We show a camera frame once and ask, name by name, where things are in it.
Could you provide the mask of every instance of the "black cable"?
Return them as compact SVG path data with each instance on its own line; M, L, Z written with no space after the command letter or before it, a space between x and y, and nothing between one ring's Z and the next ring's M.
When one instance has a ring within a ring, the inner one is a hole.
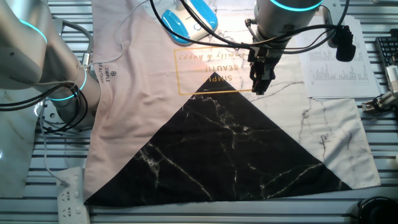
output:
M207 32L209 32L211 35L213 35L214 37L216 37L217 39L226 42L227 44L230 45L234 45L234 44L239 44L230 40L226 40L222 37L220 37L219 35L217 35L216 33L214 33L199 17L198 15L192 10L192 8L185 2L185 0L181 0L181 3L183 4L184 8L188 11L188 13L193 17L193 19L202 27L204 28ZM338 29L340 28L340 25L336 26L336 25L332 25L332 24L321 24L321 25L315 25L315 26L309 26L309 27L303 27L301 29L297 29L297 30L293 30L291 32L288 32L284 35L278 36L278 37L274 37L271 39L267 39L267 40L263 40L260 42L256 42L253 44L246 44L246 43L241 43L240 45L244 45L244 46L250 46L250 47L260 47L264 44L269 44L271 42L275 42L278 40L283 40L289 37L292 37L295 34L299 34L301 32L305 32L308 30L312 30L312 29L322 29L322 28L329 28L329 29Z
M199 25L201 25L202 28L204 28L207 32L209 32L210 34L212 34L212 35L213 35L214 37L216 37L217 39L219 39L219 40L221 40L221 41L223 41L223 42L226 42L226 43L228 43L228 44L230 44L230 45L238 44L238 43L235 43L235 42L226 40L226 39L220 37L219 35L215 34L215 33L214 33L214 32L213 32L213 31L212 31L212 30L211 30L211 29L198 17L198 15L192 10L192 8L185 2L185 0L181 0L181 3L183 4L184 8L188 11L188 13L194 18L194 20L195 20ZM299 51L296 51L296 52L284 52L284 53L285 53L285 54L300 54L300 53L304 53L304 52L313 50L313 49L315 49L315 48L321 46L322 44L324 44L326 41L328 41L329 39L331 39L331 38L334 36L334 34L335 34L335 32L336 32L335 30L338 29L338 28L340 28L341 23L344 21L345 15L346 15L347 10L348 10L348 6L349 6L349 0L346 0L345 9L344 9L344 11L343 11L343 13L342 13L342 15L341 15L341 17L340 17L340 20L339 20L339 22L337 23L337 25L324 24L323 26L322 26L322 25L315 25L315 26L304 27L304 28L297 29L297 30L294 30L294 31L292 31L292 32L286 33L286 34L284 34L284 35L282 35L282 36L279 36L279 37L274 37L274 38L271 38L271 39L268 39L268 40L264 40L264 41L261 41L261 42L256 42L256 43L254 43L254 44L245 44L245 43L241 43L241 45L249 45L249 46L261 47L261 45L268 44L268 43L271 43L271 42L273 42L273 41L282 40L282 39L291 37L291 36L293 36L293 35L295 35L295 34L299 34L299 33L301 33L301 32L305 32L305 31L308 31L308 30L312 30L312 29L321 29L321 28L333 29L333 32L332 32L330 35L328 35L325 39L323 39L320 43L318 43L317 45L315 45L315 46L313 46L313 47L310 47L310 48L308 48L308 49L299 50Z
M346 0L346 5L344 7L344 11L343 11L343 13L342 13L342 15L340 17L340 20L337 23L337 26L340 26L343 23L344 18L346 17L346 14L347 14L347 11L348 11L348 5L349 5L349 0ZM298 51L295 51L295 52L284 51L283 54L301 54L301 53L305 53L305 52L308 52L310 50L313 50L313 49L321 46L322 44L324 44L326 41L330 40L334 36L335 33L336 33L336 31L333 30L325 39L323 39L321 42L319 42L318 44L316 44L316 45L314 45L314 46L312 46L310 48L307 48L307 49L304 49L304 50L298 50Z
M205 22L203 22L202 19L200 19L200 17L193 11L193 9L185 2L185 0L180 0L182 5L184 6L184 8L188 11L188 13L192 16L192 18L205 30L207 31L207 33L211 34L213 37L219 39L220 41L227 43L229 45L233 45L236 48L243 48L243 47L250 47L249 44L239 44L230 40L225 39L224 37L219 36L218 34L216 34L213 29L210 29Z
M56 132L60 132L60 131L66 131L67 127L69 125L71 125L74 120L77 119L77 117L79 115L79 111L80 111L80 100L79 100L79 97L77 96L77 94L80 95L81 92L80 92L79 88L77 88L77 87L75 87L75 89L73 89L71 91L73 91L73 96L75 97L75 113L73 114L72 118L64 126L62 126L61 128L58 128L56 130L46 129L47 130L46 134L56 133Z
M260 40L259 40L259 38L257 37L257 35L254 33L254 31L253 31L253 29L251 28L251 26L248 25L247 28L248 28L250 34L253 36L254 40L257 41L257 42L259 42Z
M88 102L87 102L86 96L85 96L82 92L80 92L80 95L81 95L81 97L83 97L83 99L84 99L84 101L85 101L85 113L83 114L83 116L82 116L74 125L70 126L70 127L67 128L65 131L68 131L69 129L72 129L72 128L76 127L76 126L77 126L78 124L80 124L80 123L86 118L86 116L87 116L87 113L88 113Z
M273 47L272 49L287 49L287 50L307 49L307 48L311 47L312 45L314 45L324 34L326 34L329 31L330 30L326 30L323 33L321 33L310 45L308 45L306 47L286 47L286 48L275 48L275 47Z
M191 42L193 44L202 44L202 45L212 46L212 47L227 47L227 48L234 48L234 49L236 48L235 46L226 45L226 44L214 44L214 43L207 43L207 42L201 42L201 41L197 41L197 40L192 40L192 39L186 38L186 37L174 32L172 29L167 27L167 25L163 22L162 18L160 18L159 13L156 10L154 0L149 0L149 2L150 2L150 6L151 6L151 8L152 8L157 20L164 27L164 29L166 29L168 32L170 32L174 36L176 36L178 38L181 38L181 39L183 39L185 41ZM250 47L241 47L241 48L250 50Z
M77 98L76 99L76 106L75 106L75 114L73 115L71 120L67 124L65 124L64 126L62 126L61 128L58 128L56 130L52 130L50 128L45 128L44 127L44 129L46 129L46 134L55 134L55 133L58 133L58 132L68 131L68 130L78 126L86 118L86 116L88 114L88 102L87 102L86 96L83 94L83 92L81 92L79 89L77 89L77 90L78 90L78 95L80 95L83 98L84 102L85 102L85 112L84 112L83 116L75 124L72 124L72 122L77 119L77 117L79 115L79 112L80 112L80 109L81 109L80 99Z
M25 100L22 102L0 104L0 106L5 106L5 107L18 106L18 107L12 107L12 108L0 108L0 111L17 111L17 110L22 110L22 109L28 108L30 106L33 106L33 105L41 102L46 97L51 95L53 92L57 91L59 88L67 87L68 85L69 85L68 83L63 83L63 84L57 85L57 86L47 90L46 92L40 94L39 96L33 97L29 100Z
M60 19L57 16L52 16L53 19ZM90 34L90 32L88 32L88 30L82 28L82 26L79 26L76 23L73 22L69 22L66 21L65 19L62 19L62 22L65 24L65 26L67 27L71 27L72 29L78 30L80 32L82 32L84 35L87 36L88 38L88 47L87 47L87 51L86 53L92 53L93 51L93 45L94 45L94 40L93 40L93 36Z

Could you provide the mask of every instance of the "blue led ring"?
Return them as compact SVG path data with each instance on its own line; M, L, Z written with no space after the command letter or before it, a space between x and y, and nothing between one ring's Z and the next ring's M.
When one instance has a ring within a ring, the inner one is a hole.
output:
M272 3L274 3L276 6L281 7L282 9L286 9L288 11L293 11L293 12L304 12L304 11L309 11L311 9L315 9L316 7L320 6L323 2L323 0L321 0L320 3L311 6L311 7L306 7L306 8L294 8L294 7L289 7L289 6L285 6L279 2L277 2L276 0L270 0Z
M32 24L30 24L30 23L28 23L28 22L26 22L26 21L23 21L22 19L19 19L19 20L20 20L20 22L21 22L22 24L24 24L25 26L29 26L29 27L32 28L33 30L36 30L36 31L44 38L45 44L47 44L47 38L45 38L45 35L42 33L42 31L40 31L36 26L33 26Z
M82 86L80 87L80 90L83 89L83 87L84 87L85 84L86 84L86 80L87 80L87 72L86 72L85 69L84 69L84 71L85 71L85 81L83 82ZM68 96L68 97L66 97L66 98L63 98L63 99L52 99L52 98L49 98L49 97L48 97L48 99L54 100L54 101L63 101L63 100L69 100L70 98L72 98L72 97L75 96L75 95L76 95L76 93L75 93L75 94L72 94L72 95L70 95L70 96Z

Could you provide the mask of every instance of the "fabric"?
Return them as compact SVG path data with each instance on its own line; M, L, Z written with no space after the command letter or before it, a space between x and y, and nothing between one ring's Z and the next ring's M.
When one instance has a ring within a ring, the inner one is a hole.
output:
M92 2L94 61L119 53L117 26L137 4ZM218 15L218 32L251 41L247 17ZM260 200L380 185L355 102L306 98L299 56L282 57L276 80L256 96L246 91L244 50L181 49L143 8L122 26L122 40L124 55L95 67L102 94L88 203Z

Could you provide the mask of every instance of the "gold rectangle border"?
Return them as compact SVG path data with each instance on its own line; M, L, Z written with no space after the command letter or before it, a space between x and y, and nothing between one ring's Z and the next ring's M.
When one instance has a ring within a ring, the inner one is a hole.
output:
M200 95L200 94L213 94L213 93L238 93L238 92L251 91L251 90L228 90L228 91L211 91L211 92L199 92L199 93L181 93L180 78L178 77L178 66L177 66L176 52L179 50L200 50L200 49L212 49L212 48L225 49L224 47L193 47L193 48L174 49L174 63L175 63L175 73L177 75L178 94L180 96L186 96L186 95Z

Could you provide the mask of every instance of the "white cable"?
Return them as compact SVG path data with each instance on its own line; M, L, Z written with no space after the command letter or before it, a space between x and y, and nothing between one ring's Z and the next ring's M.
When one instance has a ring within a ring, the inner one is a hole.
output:
M43 108L42 111L40 112L40 130L42 131L42 135L43 135L43 145L44 145L44 167L45 169L49 172L49 174L53 177L55 177L57 180L59 180L61 182L62 185L64 185L65 187L69 186L69 183L66 180L62 180L61 178L59 178L57 175L55 175L50 168L47 165L47 140L45 138L45 133L44 133L44 128L43 128L43 114L44 114L44 104L43 103Z
M134 11L135 11L139 6L141 6L141 5L143 5L144 3L147 3L147 2L149 2L149 0L145 0L145 1L141 2L140 4L138 4L138 6L134 7L134 9L132 9L132 11L126 16L126 18L124 18L124 19L122 20L122 22L119 24L119 27L118 27L118 37L119 37L120 43L122 44L122 52L119 54L119 56L117 56L117 57L115 57L115 58L113 58L113 59L111 59L111 60L107 60L107 61L105 61L105 62L91 62L91 63L89 63L88 65L85 65L84 68L89 68L89 67L91 67L92 65L96 65L96 64L99 64L99 63L113 62L114 60L117 60L119 57L122 57L122 55L123 55L123 53L124 53L124 45L123 45L122 38L120 37L120 28L121 28L123 22L124 22L132 13L134 13Z

